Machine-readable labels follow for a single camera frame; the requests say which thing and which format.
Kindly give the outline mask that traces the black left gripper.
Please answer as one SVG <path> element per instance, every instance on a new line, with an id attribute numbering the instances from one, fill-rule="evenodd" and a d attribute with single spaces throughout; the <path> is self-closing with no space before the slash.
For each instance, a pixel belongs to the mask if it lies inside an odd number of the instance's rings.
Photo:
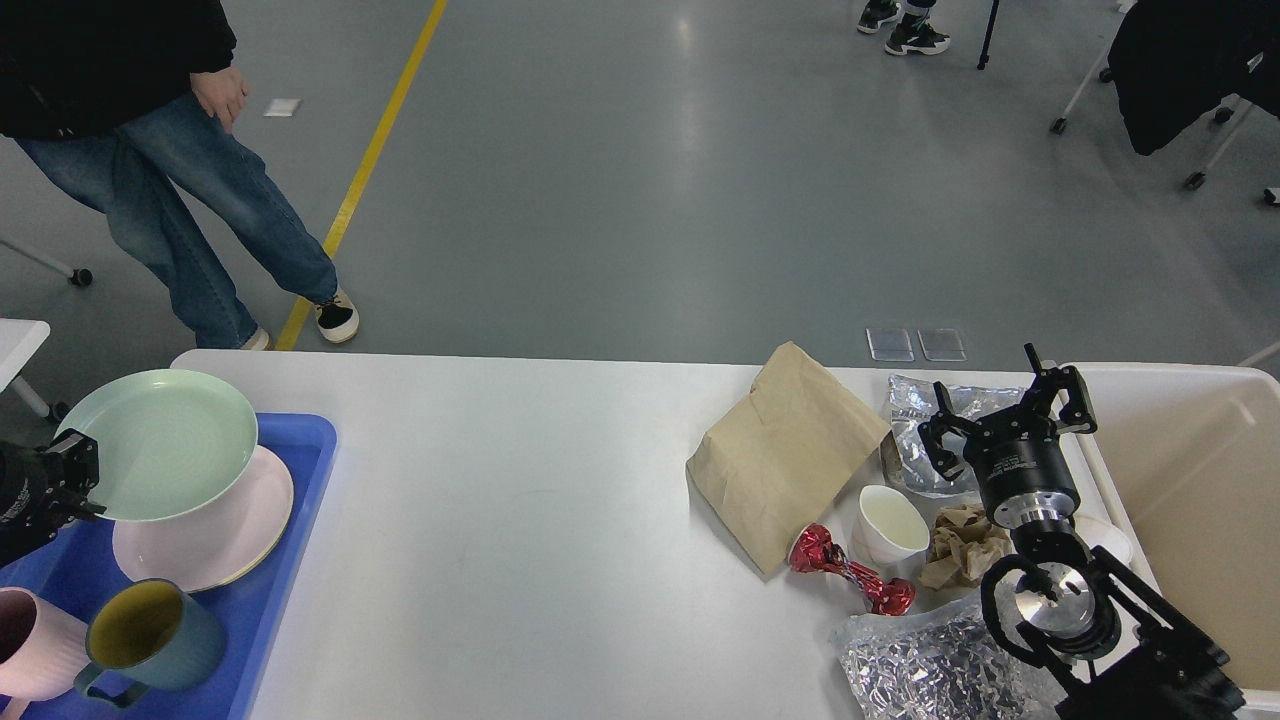
<path id="1" fill-rule="evenodd" d="M 60 430 L 40 454 L 3 442 L 1 457 L 3 568 L 50 544 L 73 521 L 97 521 L 105 512 L 84 497 L 49 495 L 49 487 L 90 493 L 99 484 L 99 443 L 83 432 Z"/>

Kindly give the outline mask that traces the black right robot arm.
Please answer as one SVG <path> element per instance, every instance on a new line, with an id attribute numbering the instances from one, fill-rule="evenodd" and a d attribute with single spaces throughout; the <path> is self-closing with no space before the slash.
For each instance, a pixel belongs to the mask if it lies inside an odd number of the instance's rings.
<path id="1" fill-rule="evenodd" d="M 1228 652 L 1079 536 L 1082 497 L 1060 438 L 1098 428 L 1087 383 L 1024 350 L 1034 378 L 1016 404 L 969 419 L 938 382 L 937 410 L 918 429 L 940 475 L 974 471 L 986 516 L 1012 541 L 980 580 L 991 635 L 1064 688 L 1061 719 L 1234 717 L 1245 697 L 1224 670 Z"/>

